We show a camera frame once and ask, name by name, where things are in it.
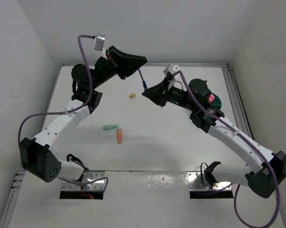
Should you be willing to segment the blue ballpoint pen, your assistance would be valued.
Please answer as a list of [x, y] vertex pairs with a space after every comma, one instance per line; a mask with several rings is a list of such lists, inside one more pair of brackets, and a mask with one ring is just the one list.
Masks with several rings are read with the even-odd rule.
[[146, 81], [145, 81], [145, 79], [144, 79], [144, 77], [142, 75], [141, 69], [139, 69], [138, 72], [139, 72], [139, 75], [140, 75], [141, 80], [142, 80], [143, 88], [146, 91], [148, 89], [148, 87], [147, 87]]

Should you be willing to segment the pink capped glue bottle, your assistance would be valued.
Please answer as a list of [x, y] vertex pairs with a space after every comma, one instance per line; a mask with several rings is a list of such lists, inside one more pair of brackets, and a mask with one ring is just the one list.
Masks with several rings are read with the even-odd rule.
[[209, 97], [209, 103], [213, 103], [215, 101], [215, 96], [214, 94], [211, 94]]

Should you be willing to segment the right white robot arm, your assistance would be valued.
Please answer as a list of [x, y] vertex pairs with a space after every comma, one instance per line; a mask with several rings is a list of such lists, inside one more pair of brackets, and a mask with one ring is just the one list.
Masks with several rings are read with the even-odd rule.
[[212, 162], [203, 175], [209, 185], [228, 181], [247, 186], [262, 198], [269, 198], [275, 190], [275, 183], [281, 183], [286, 177], [286, 154], [272, 152], [233, 126], [210, 100], [212, 92], [205, 80], [193, 79], [189, 88], [203, 108], [217, 116], [218, 120], [204, 113], [187, 91], [174, 87], [174, 82], [167, 78], [145, 90], [142, 95], [160, 107], [170, 102], [191, 111], [190, 120], [197, 128], [224, 143], [246, 163], [245, 167], [235, 167], [220, 161]]

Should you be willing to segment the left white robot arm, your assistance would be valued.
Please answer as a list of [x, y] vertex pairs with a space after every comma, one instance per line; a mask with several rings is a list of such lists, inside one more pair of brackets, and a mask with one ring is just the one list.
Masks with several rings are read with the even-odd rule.
[[125, 80], [146, 63], [146, 57], [127, 54], [111, 46], [103, 52], [93, 69], [86, 64], [75, 65], [71, 71], [73, 95], [65, 110], [40, 133], [20, 141], [22, 167], [44, 182], [56, 178], [81, 179], [87, 167], [70, 154], [64, 161], [58, 160], [55, 154], [60, 143], [99, 105], [102, 93], [96, 91], [97, 87], [115, 75]]

